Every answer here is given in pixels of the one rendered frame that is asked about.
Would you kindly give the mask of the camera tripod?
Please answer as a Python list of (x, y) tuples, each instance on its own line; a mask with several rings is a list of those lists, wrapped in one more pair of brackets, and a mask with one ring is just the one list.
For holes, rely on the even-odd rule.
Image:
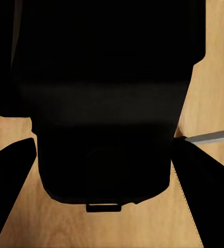
[(217, 142), (224, 142), (224, 130), (212, 132), (203, 135), (197, 135), (193, 137), (186, 138), (185, 136), (178, 137), (184, 141), (189, 141), (194, 145), (202, 145), (202, 144), (210, 144), (210, 143), (217, 143)]

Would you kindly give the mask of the digital camera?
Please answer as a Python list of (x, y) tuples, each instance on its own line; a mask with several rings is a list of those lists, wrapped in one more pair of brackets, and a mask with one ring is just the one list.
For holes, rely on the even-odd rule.
[(120, 212), (168, 189), (206, 0), (0, 0), (0, 116), (31, 118), (44, 189)]

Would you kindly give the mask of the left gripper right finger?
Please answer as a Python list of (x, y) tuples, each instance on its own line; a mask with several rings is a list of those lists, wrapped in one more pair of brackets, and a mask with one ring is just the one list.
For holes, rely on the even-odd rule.
[(176, 137), (171, 160), (204, 248), (224, 248), (224, 166)]

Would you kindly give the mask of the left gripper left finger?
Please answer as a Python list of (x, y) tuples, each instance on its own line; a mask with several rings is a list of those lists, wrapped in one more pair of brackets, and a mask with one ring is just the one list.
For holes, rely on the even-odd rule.
[(0, 233), (37, 157), (32, 137), (0, 151)]

